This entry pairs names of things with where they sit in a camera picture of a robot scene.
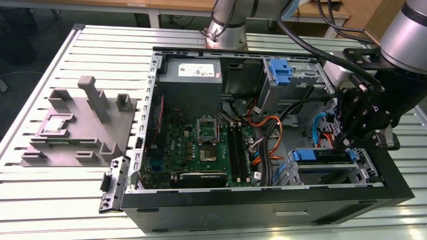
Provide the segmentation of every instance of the wooden desk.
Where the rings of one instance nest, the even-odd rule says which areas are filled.
[[[161,14],[209,17],[213,3],[214,0],[0,0],[0,6],[4,7],[148,14],[152,28],[160,28],[158,16]],[[325,5],[322,5],[322,11],[328,15]],[[333,13],[333,16],[339,26],[351,18],[349,12],[343,7]],[[324,23],[314,2],[298,6],[298,21]],[[324,37],[336,37],[331,27]]]
[[[150,0],[149,7],[152,9],[170,9],[170,10],[186,10],[186,11],[204,11],[210,12],[214,0]],[[328,14],[326,5],[321,5],[324,14]],[[317,4],[308,2],[298,6],[298,16],[302,18],[320,18]],[[349,12],[341,7],[339,11],[333,13],[336,19],[349,19]]]
[[[10,0],[18,3],[149,8],[150,0]]]

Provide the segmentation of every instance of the motherboard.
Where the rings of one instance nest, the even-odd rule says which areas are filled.
[[[197,124],[172,123],[166,126],[162,158],[149,158],[150,171],[141,177],[145,187],[177,188],[174,184],[182,177],[210,178],[205,183],[190,181],[201,184],[193,188],[204,187],[204,184],[210,187],[216,184],[214,178],[220,179],[217,184],[222,187],[256,186],[257,180],[250,177],[249,159],[244,151],[253,141],[252,128],[214,125],[198,124],[197,127]],[[240,139],[234,138],[230,131],[240,133]],[[212,142],[200,141],[200,138],[210,136],[216,136]]]

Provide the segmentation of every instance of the expansion card bracket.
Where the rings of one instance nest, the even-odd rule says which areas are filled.
[[[122,212],[121,199],[125,191],[130,158],[121,156],[110,161],[108,173],[104,173],[100,190],[102,191],[98,213]]]

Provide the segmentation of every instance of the ram slot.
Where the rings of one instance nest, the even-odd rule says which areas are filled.
[[[248,169],[246,169],[246,156],[245,156],[245,144],[241,135],[241,127],[236,127],[233,131],[234,137],[234,147],[237,154],[237,162],[238,162],[238,175],[241,182],[246,180],[248,177]]]
[[[237,149],[236,149],[234,127],[233,126],[226,127],[226,138],[228,138],[230,180],[234,182],[240,176],[240,171],[238,171],[238,159],[237,159]]]
[[[237,182],[242,182],[248,177],[248,169],[245,162],[246,160],[241,128],[237,126],[228,127],[228,151],[230,163],[230,177],[232,179],[236,179]]]

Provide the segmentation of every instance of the aluminum slotted table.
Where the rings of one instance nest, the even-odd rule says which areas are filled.
[[[363,47],[345,39],[306,37],[321,50]],[[250,51],[304,53],[280,35],[248,34]],[[50,103],[52,88],[82,96],[77,80],[94,76],[106,97],[129,94],[142,105],[153,46],[202,48],[197,31],[86,25],[73,29],[0,143],[0,239],[424,239],[427,236],[427,118],[416,107],[400,120],[395,133],[401,148],[391,151],[415,198],[396,207],[376,209],[340,225],[232,229],[145,235],[124,213],[98,214],[100,183],[105,167],[21,167]],[[128,146],[136,139],[130,136]]]

